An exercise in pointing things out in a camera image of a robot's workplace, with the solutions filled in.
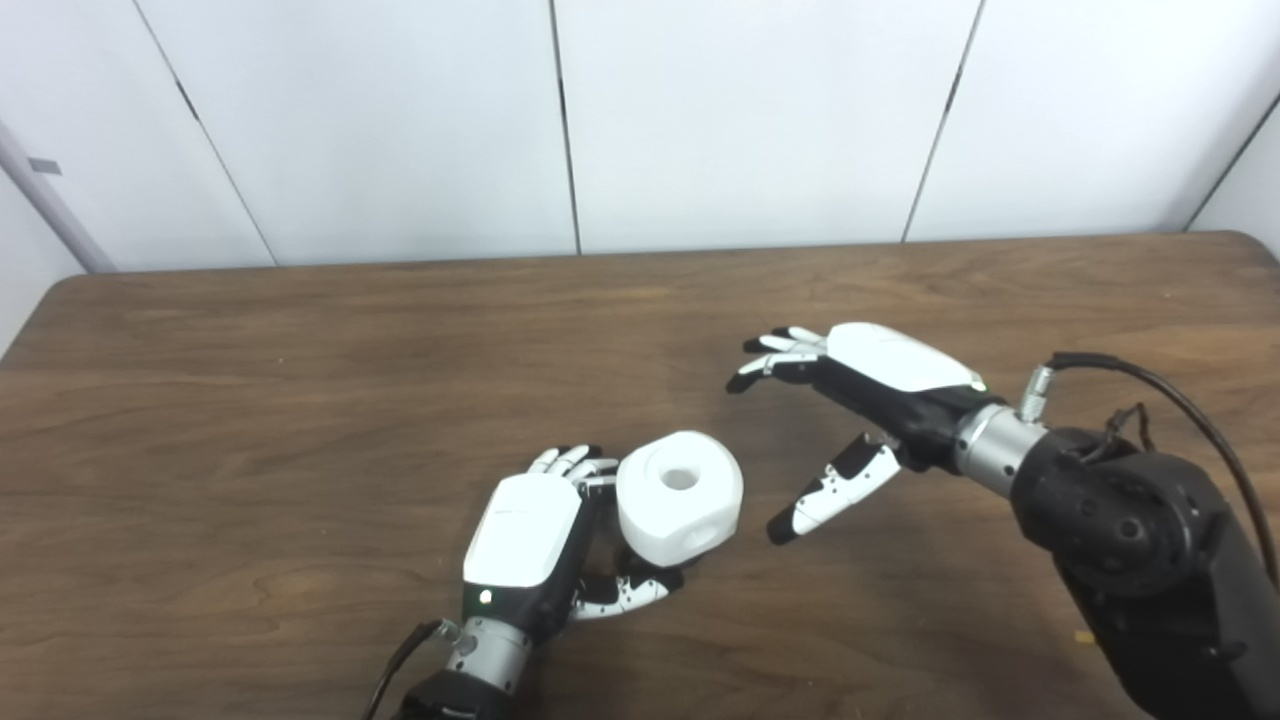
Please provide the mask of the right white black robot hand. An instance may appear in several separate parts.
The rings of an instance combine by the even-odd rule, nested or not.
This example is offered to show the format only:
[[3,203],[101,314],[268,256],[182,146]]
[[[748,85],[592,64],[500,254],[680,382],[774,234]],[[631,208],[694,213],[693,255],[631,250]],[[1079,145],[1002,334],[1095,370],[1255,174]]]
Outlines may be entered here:
[[767,378],[809,386],[876,428],[829,460],[769,520],[765,533],[777,546],[861,502],[902,469],[956,475],[964,423],[1002,402],[955,357],[876,323],[844,323],[827,334],[781,327],[742,347],[754,357],[730,378],[728,393],[741,395]]

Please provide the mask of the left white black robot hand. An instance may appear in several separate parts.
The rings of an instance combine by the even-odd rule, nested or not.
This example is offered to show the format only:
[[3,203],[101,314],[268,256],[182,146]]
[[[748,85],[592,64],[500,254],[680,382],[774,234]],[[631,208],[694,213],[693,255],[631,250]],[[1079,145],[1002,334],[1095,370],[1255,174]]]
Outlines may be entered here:
[[466,623],[503,623],[535,646],[575,620],[613,618],[685,585],[628,546],[614,574],[588,569],[596,530],[617,509],[620,462],[596,446],[552,447],[493,491],[463,560]]

